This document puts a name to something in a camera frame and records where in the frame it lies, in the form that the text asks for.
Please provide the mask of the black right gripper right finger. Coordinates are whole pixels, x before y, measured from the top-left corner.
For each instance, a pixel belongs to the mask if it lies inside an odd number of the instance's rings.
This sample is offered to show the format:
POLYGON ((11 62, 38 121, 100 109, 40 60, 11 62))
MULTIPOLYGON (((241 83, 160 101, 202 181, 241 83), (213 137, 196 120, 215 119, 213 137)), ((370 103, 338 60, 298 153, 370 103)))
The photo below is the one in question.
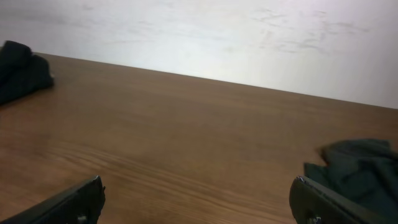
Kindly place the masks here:
POLYGON ((297 224, 388 224, 389 220, 307 177, 292 182, 289 205, 297 224))

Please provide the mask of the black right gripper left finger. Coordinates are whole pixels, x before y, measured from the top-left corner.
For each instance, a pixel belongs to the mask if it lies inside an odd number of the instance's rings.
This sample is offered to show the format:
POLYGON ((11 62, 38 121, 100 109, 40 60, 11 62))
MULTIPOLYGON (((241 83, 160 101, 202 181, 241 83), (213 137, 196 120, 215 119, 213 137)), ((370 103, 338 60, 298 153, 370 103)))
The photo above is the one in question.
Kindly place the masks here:
POLYGON ((97 224, 105 203, 105 186, 96 175, 1 224, 97 224))

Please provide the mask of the dark green Nike t-shirt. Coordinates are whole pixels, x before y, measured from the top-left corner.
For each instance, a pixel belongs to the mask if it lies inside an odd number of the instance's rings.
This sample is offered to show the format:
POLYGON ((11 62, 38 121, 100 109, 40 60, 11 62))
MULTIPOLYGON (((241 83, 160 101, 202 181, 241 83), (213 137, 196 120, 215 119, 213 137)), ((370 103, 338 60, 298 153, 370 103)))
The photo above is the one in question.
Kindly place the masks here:
POLYGON ((309 179, 397 222, 397 153, 389 141, 351 139, 320 149, 324 166, 304 164, 309 179))

